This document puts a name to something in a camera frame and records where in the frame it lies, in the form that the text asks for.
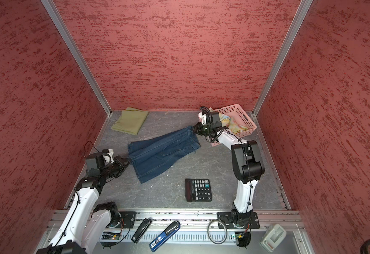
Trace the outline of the blue denim skirt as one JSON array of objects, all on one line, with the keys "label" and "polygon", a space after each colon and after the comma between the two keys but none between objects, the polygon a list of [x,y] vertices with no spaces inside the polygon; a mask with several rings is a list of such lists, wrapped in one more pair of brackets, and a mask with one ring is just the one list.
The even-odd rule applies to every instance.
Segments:
[{"label": "blue denim skirt", "polygon": [[128,158],[140,183],[146,183],[164,173],[178,160],[200,148],[192,126],[153,139],[128,145]]}]

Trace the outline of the olive green skirt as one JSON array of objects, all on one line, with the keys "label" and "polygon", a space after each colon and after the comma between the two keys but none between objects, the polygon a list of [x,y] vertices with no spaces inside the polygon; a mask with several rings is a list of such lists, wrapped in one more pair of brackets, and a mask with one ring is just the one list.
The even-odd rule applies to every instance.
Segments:
[{"label": "olive green skirt", "polygon": [[112,125],[111,129],[131,135],[138,135],[148,114],[148,111],[127,107],[121,112],[121,116]]}]

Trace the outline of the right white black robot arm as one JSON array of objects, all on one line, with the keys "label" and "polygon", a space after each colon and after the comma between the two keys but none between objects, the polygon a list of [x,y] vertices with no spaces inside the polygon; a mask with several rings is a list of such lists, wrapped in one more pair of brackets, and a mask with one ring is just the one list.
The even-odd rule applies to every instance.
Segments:
[{"label": "right white black robot arm", "polygon": [[241,228],[248,225],[253,217],[254,192],[265,173],[259,145],[254,140],[239,138],[228,127],[223,126],[218,112],[205,106],[200,107],[200,110],[200,121],[193,126],[193,132],[204,136],[209,143],[220,143],[231,151],[237,193],[229,220],[235,227]]}]

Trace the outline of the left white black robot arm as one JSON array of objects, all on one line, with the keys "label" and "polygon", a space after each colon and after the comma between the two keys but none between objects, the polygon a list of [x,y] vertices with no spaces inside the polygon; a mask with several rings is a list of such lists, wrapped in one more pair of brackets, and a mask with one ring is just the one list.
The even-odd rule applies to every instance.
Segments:
[{"label": "left white black robot arm", "polygon": [[115,202],[95,205],[104,186],[121,176],[129,158],[113,157],[112,149],[88,155],[86,177],[74,188],[75,197],[60,229],[38,254],[91,254],[107,227],[123,226]]}]

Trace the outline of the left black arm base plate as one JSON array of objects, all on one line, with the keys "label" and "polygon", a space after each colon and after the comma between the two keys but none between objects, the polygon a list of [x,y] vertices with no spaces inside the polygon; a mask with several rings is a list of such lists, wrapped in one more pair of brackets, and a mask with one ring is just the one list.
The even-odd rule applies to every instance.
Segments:
[{"label": "left black arm base plate", "polygon": [[130,229],[134,227],[137,213],[134,211],[123,211],[112,213],[112,219],[107,228],[110,229]]}]

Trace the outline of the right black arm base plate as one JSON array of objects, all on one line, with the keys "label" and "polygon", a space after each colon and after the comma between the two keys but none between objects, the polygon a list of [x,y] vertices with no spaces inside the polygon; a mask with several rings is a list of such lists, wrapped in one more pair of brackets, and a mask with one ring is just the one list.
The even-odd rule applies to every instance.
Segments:
[{"label": "right black arm base plate", "polygon": [[228,229],[259,229],[260,222],[255,212],[238,213],[236,210],[230,212],[218,212],[217,219],[226,225]]}]

